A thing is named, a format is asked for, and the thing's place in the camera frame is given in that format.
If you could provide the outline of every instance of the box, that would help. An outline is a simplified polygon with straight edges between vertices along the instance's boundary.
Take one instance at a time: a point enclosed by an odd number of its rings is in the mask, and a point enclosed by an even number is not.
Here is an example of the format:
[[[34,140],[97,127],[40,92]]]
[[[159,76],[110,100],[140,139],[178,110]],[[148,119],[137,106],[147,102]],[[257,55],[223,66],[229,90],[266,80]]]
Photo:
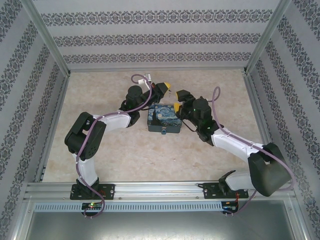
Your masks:
[[[147,125],[149,132],[178,134],[181,120],[177,118],[172,104],[152,104],[148,110]]]

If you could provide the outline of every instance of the beige floor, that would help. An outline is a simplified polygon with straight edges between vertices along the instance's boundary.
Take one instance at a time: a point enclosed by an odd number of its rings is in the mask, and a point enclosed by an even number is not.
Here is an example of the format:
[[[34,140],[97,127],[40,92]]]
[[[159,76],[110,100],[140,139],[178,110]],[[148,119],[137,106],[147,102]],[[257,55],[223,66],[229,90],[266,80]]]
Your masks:
[[[116,111],[137,72],[72,73],[64,99],[44,182],[74,182],[75,161],[64,138],[81,112],[102,115]],[[216,102],[219,120],[225,127],[254,142],[261,142],[240,70],[151,71],[155,83],[171,83],[171,94],[162,103],[176,102],[175,92],[185,89],[195,97],[211,98],[221,87]],[[217,180],[230,170],[248,166],[223,149],[202,142],[182,125],[179,134],[149,132],[147,111],[130,128],[109,132],[95,155],[101,181],[188,181]]]

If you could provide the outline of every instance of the patterned wallpaper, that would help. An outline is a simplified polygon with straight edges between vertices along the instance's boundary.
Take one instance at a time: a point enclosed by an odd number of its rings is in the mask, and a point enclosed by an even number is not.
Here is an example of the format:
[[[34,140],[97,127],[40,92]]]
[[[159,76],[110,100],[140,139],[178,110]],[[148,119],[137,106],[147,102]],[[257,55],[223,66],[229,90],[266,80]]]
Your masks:
[[[245,67],[279,0],[35,0],[71,70]]]
[[[272,141],[282,147],[311,239],[320,239],[320,7],[293,0],[251,72]]]
[[[18,0],[0,0],[0,240],[34,180],[66,80]]]

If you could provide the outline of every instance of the black bracket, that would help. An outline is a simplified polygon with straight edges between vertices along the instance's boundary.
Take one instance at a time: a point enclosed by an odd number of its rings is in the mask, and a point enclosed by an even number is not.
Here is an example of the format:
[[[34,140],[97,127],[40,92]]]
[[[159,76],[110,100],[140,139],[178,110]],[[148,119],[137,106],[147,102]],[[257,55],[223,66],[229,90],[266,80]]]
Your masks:
[[[198,187],[203,189],[204,199],[236,199],[237,194],[239,199],[247,199],[249,197],[248,191],[245,190],[223,193],[219,188],[218,182],[199,183]]]
[[[113,200],[115,196],[115,187],[114,184],[98,184],[96,190],[100,193],[104,200]],[[81,188],[79,184],[73,184],[70,193],[71,200],[100,200],[100,197],[96,194],[92,195],[92,192],[88,193]]]

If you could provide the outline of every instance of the purple cable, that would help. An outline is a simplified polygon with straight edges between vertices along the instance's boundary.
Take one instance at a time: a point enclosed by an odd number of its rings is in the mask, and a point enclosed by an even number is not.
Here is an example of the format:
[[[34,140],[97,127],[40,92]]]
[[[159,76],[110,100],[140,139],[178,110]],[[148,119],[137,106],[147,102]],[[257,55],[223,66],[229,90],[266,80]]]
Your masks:
[[[221,125],[219,123],[219,120],[218,120],[218,117],[217,117],[216,109],[215,109],[215,101],[219,98],[220,92],[221,92],[220,87],[219,86],[215,87],[215,89],[213,90],[212,101],[211,101],[212,102],[212,111],[213,111],[214,119],[215,119],[216,124],[218,125],[219,129],[221,129],[221,131],[224,132],[226,135],[228,135],[228,136],[230,136],[230,137],[232,137],[232,138],[234,138],[234,139],[236,139],[236,140],[238,140],[238,141],[240,141],[240,142],[242,142],[242,143],[244,143],[244,144],[246,144],[246,145],[248,145],[248,146],[250,146],[250,147],[252,147],[252,148],[254,148],[256,150],[261,151],[265,155],[269,156],[270,158],[276,160],[279,164],[281,164],[288,171],[288,173],[290,174],[292,181],[291,181],[290,186],[288,186],[286,188],[278,189],[278,191],[289,191],[289,190],[291,190],[294,187],[294,185],[296,184],[295,175],[291,171],[291,169],[283,161],[281,161],[279,158],[277,158],[276,156],[272,155],[271,153],[265,151],[261,147],[255,146],[255,145],[251,144],[250,142],[248,142],[246,140],[243,140],[243,139],[239,138],[238,136],[233,135],[231,132],[227,132],[226,130],[224,130],[221,127]],[[243,205],[243,207],[241,209],[239,209],[239,211],[234,213],[234,215],[237,214],[237,213],[242,212],[248,206],[248,203],[252,200],[252,198],[256,195],[256,193],[257,193],[257,190],[255,190],[253,192],[253,194],[251,195],[249,200]]]
[[[134,111],[143,109],[143,108],[145,107],[145,105],[148,103],[148,101],[150,100],[151,95],[152,95],[152,90],[151,90],[152,87],[151,87],[151,84],[150,84],[149,80],[148,80],[145,76],[143,76],[143,75],[141,75],[141,74],[133,74],[133,75],[131,76],[131,81],[132,81],[133,83],[135,83],[135,84],[138,83],[138,82],[134,81],[134,77],[136,77],[136,76],[143,78],[143,79],[147,82],[147,84],[149,85],[149,88],[150,88],[150,90],[149,90],[149,96],[148,96],[148,98],[146,99],[146,101],[145,101],[142,105],[140,105],[140,106],[138,106],[138,107],[136,107],[136,108],[134,108],[134,109],[128,110],[128,111],[111,112],[111,113],[107,113],[107,114],[105,114],[105,115],[102,115],[102,116],[97,117],[97,118],[94,120],[94,122],[92,123],[92,125],[91,125],[91,127],[90,127],[90,129],[89,129],[89,131],[88,131],[88,133],[87,133],[87,135],[86,135],[86,137],[85,137],[85,139],[84,139],[84,142],[83,142],[83,144],[82,144],[82,146],[81,146],[81,148],[80,148],[80,150],[79,150],[79,152],[78,152],[78,154],[77,154],[77,156],[76,156],[76,158],[75,158],[75,169],[76,169],[76,172],[77,172],[79,178],[81,179],[81,181],[83,182],[83,184],[84,184],[87,188],[89,188],[92,192],[94,192],[95,194],[97,194],[97,195],[99,196],[99,198],[101,198],[101,203],[102,203],[102,208],[101,208],[101,210],[100,210],[97,214],[95,214],[95,215],[93,215],[93,216],[90,216],[90,219],[96,218],[96,217],[98,217],[100,214],[102,214],[102,212],[103,212],[104,209],[105,209],[106,202],[105,202],[104,197],[103,197],[100,193],[98,193],[96,190],[94,190],[85,180],[83,180],[83,177],[82,177],[82,175],[81,175],[81,173],[80,173],[80,170],[79,170],[79,164],[78,164],[79,161],[80,161],[80,155],[82,154],[82,152],[84,151],[84,149],[85,149],[85,147],[86,147],[86,144],[87,144],[87,142],[88,142],[88,139],[89,139],[89,137],[90,137],[90,134],[91,134],[94,126],[96,125],[96,123],[97,123],[100,119],[102,119],[102,118],[104,118],[104,117],[108,117],[108,116],[110,116],[110,115],[118,115],[118,114],[128,114],[128,113],[131,113],[131,112],[134,112]],[[87,211],[88,209],[89,209],[89,208],[86,208],[86,209],[84,210],[84,212],[83,212],[83,215],[84,215],[85,218],[88,217],[88,216],[86,215],[86,211]]]

